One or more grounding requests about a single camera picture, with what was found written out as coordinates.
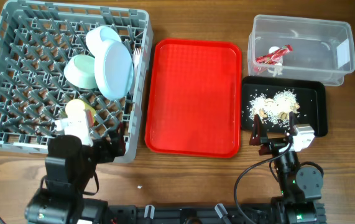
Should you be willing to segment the rice and shell scraps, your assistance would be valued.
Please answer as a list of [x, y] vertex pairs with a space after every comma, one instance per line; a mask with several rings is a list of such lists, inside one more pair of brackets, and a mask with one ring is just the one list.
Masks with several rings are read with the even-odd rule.
[[264, 93], [251, 95], [247, 109], [251, 120], [258, 115], [263, 124], [270, 124], [273, 128], [287, 128], [290, 112], [298, 114], [300, 104], [293, 91], [284, 90], [278, 91], [273, 97]]

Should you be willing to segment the yellow cup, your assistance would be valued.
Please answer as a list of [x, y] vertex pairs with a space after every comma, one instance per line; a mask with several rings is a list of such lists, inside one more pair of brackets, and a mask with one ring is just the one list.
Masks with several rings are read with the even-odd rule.
[[67, 116], [72, 115], [74, 112], [76, 112], [78, 110], [90, 111], [90, 113], [93, 117], [93, 122], [94, 123], [96, 122], [96, 119], [95, 119], [96, 110], [93, 107], [91, 107], [89, 104], [85, 103], [83, 100], [74, 99], [74, 100], [69, 101], [65, 106], [65, 112], [66, 112]]

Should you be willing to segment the white tissue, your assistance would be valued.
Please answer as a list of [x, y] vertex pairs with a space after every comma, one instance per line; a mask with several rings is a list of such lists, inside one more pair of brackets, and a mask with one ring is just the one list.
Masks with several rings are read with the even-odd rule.
[[[269, 53], [273, 53], [278, 50], [279, 47], [273, 46], [269, 49]], [[269, 68], [267, 71], [272, 74], [273, 77], [282, 75], [282, 65], [283, 65], [283, 58], [281, 58], [274, 66], [273, 69]]]

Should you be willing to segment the red snack wrapper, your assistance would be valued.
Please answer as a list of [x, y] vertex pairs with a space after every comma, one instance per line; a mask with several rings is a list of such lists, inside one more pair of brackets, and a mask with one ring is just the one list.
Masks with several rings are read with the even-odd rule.
[[275, 50], [272, 53], [256, 58], [256, 63], [274, 65], [280, 61], [280, 59], [292, 52], [291, 45], [284, 45], [282, 48]]

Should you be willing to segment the light blue plate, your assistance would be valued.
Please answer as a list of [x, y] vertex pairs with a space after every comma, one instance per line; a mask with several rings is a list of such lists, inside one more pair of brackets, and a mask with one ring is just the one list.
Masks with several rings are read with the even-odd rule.
[[101, 94], [108, 100], [126, 96], [132, 86], [134, 68], [126, 46], [105, 40], [95, 56], [95, 80]]

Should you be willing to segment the green bowl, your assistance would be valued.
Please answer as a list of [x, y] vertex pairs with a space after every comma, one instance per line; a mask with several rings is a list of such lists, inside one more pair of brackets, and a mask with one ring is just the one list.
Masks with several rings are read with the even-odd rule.
[[64, 68], [64, 76], [68, 82], [79, 88], [97, 88], [94, 65], [94, 57], [89, 55], [75, 55]]

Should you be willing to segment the white plastic fork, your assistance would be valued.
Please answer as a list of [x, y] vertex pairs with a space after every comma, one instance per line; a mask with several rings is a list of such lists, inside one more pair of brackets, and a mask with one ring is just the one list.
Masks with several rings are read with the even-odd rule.
[[142, 49], [140, 47], [136, 47], [132, 53], [132, 62], [134, 68], [138, 67], [141, 55], [142, 55]]

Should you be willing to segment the light blue bowl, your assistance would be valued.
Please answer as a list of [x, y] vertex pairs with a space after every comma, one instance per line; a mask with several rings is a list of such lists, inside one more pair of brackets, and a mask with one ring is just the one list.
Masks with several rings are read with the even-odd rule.
[[91, 31], [89, 31], [86, 35], [86, 45], [90, 53], [95, 57], [101, 48], [101, 44], [105, 40], [113, 40], [122, 42], [118, 33], [106, 26], [99, 26]]

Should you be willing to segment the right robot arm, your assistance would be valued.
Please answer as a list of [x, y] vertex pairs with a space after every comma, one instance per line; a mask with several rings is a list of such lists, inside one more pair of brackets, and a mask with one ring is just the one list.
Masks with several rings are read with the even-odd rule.
[[323, 186], [323, 169], [314, 162], [300, 162], [297, 153], [310, 146], [315, 131], [309, 124], [300, 124], [294, 113], [289, 114], [290, 131], [282, 138], [269, 138], [260, 116], [254, 117], [249, 140], [259, 146], [259, 154], [271, 155], [274, 176], [281, 190], [271, 200], [277, 223], [326, 223], [325, 206], [318, 203]]

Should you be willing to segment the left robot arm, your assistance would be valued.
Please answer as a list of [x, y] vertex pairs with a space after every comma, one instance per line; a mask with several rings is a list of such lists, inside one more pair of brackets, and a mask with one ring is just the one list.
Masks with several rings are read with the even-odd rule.
[[87, 192], [86, 186], [94, 179], [98, 164], [113, 162], [126, 151], [124, 125], [86, 146], [73, 135], [62, 135], [51, 140], [45, 158], [47, 174], [25, 208], [28, 223], [112, 223], [108, 202], [84, 198], [96, 195]]

